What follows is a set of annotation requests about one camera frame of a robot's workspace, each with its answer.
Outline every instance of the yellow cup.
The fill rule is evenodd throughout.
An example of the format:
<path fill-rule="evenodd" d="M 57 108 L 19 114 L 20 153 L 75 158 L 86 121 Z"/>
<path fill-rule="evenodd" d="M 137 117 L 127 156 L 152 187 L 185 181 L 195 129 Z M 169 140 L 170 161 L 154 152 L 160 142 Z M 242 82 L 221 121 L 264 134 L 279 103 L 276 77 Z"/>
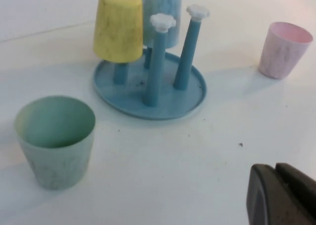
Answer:
<path fill-rule="evenodd" d="M 99 0 L 93 51 L 114 63 L 128 63 L 142 56 L 142 0 Z"/>

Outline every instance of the green cup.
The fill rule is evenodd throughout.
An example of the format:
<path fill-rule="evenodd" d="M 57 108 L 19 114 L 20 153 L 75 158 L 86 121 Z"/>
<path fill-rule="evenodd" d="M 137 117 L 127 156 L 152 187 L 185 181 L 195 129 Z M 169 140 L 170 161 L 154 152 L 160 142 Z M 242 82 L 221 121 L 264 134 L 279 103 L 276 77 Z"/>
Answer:
<path fill-rule="evenodd" d="M 66 189 L 84 176 L 94 138 L 95 115 L 84 102 L 50 96 L 26 105 L 14 128 L 38 183 Z"/>

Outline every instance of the light blue cup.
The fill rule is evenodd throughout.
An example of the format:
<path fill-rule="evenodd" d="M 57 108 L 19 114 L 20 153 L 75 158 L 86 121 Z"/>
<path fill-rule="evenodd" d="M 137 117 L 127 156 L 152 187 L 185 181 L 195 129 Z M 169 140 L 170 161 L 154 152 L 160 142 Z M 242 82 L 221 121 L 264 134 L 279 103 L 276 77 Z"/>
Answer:
<path fill-rule="evenodd" d="M 38 183 L 66 189 L 84 176 L 94 138 L 95 115 L 80 100 L 50 96 L 26 105 L 14 128 Z"/>
<path fill-rule="evenodd" d="M 150 22 L 150 17 L 158 13 L 171 15 L 177 22 L 176 26 L 168 31 L 166 48 L 172 48 L 178 44 L 181 25 L 181 4 L 182 0 L 143 0 L 145 46 L 150 48 L 154 46 L 156 31 Z"/>

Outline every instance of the pink cup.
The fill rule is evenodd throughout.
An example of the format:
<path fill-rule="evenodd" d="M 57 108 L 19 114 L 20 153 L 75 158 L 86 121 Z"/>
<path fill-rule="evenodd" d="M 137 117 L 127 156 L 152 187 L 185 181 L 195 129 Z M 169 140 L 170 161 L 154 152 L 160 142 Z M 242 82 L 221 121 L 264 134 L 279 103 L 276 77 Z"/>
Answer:
<path fill-rule="evenodd" d="M 263 47 L 259 71 L 270 78 L 287 77 L 313 42 L 305 29 L 285 22 L 272 23 Z"/>

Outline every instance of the black object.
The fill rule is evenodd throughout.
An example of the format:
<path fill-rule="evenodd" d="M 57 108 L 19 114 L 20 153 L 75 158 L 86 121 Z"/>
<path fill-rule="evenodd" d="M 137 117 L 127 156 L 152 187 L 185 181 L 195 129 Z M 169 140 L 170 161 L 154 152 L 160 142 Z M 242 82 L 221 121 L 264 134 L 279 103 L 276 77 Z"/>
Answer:
<path fill-rule="evenodd" d="M 285 163 L 255 164 L 247 211 L 250 225 L 316 225 L 316 182 Z"/>

